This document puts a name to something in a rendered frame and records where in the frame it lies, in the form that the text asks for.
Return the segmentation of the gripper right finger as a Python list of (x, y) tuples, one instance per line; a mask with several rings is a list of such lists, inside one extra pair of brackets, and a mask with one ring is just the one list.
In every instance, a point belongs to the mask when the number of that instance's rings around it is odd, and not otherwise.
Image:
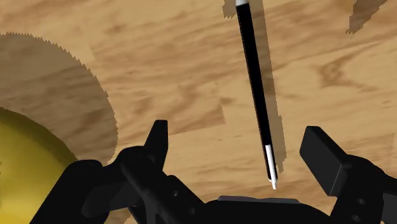
[(337, 201), (333, 224), (397, 224), (397, 178), (368, 159), (347, 154), (322, 128), (305, 129), (300, 156)]

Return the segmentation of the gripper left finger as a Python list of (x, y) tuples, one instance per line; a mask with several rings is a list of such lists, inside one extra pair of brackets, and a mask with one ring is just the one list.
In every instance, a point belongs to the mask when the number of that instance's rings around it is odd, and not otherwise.
[(144, 145), (123, 149), (111, 164), (69, 164), (29, 224), (105, 224), (123, 208), (138, 224), (201, 224), (204, 203), (163, 172), (167, 150), (167, 121), (157, 120)]

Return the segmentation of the black and white pen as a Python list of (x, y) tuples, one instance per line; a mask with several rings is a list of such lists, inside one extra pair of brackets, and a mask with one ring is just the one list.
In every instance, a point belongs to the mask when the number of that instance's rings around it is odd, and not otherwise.
[(277, 188), (277, 169), (275, 166), (274, 151), (272, 149), (270, 123), (268, 119), (267, 105), (262, 83), (260, 62), (254, 36), (253, 19), (249, 1), (235, 0), (235, 8), (239, 22), (240, 35), (253, 96), (261, 145), (266, 160), (267, 175), (269, 181), (271, 182), (272, 188), (275, 190)]

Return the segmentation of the yellow bowl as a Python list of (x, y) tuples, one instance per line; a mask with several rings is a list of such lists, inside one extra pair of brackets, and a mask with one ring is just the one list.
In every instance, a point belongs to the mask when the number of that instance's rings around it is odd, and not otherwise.
[(0, 224), (29, 224), (75, 155), (46, 127), (0, 108)]

